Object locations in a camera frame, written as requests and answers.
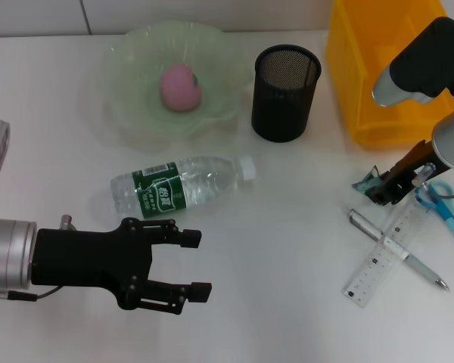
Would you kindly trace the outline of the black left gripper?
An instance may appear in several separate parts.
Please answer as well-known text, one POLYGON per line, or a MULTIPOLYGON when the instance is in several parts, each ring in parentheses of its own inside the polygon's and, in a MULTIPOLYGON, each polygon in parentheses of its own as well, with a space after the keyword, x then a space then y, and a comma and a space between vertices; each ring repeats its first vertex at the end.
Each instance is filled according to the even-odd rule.
POLYGON ((136 219, 125 219, 109 232, 41 228, 33 251, 32 284, 98 287, 111 292, 121 309, 181 314, 186 302, 206 303, 212 284, 148 281, 151 245, 198 248, 200 242, 201 231, 181 231, 175 219, 141 225, 136 219))

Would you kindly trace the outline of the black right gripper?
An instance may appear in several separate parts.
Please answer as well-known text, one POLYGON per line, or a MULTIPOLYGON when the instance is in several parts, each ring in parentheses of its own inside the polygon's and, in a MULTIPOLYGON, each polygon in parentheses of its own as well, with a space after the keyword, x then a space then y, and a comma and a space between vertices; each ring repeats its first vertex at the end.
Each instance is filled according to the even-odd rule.
POLYGON ((396 162, 391 171, 378 173, 374 167, 369 174, 365 195, 377 197, 378 204, 398 204, 415 186, 412 180, 416 170, 426 164, 433 164, 434 174, 439 171, 439 158, 430 141, 422 140, 417 143, 401 160, 396 162))

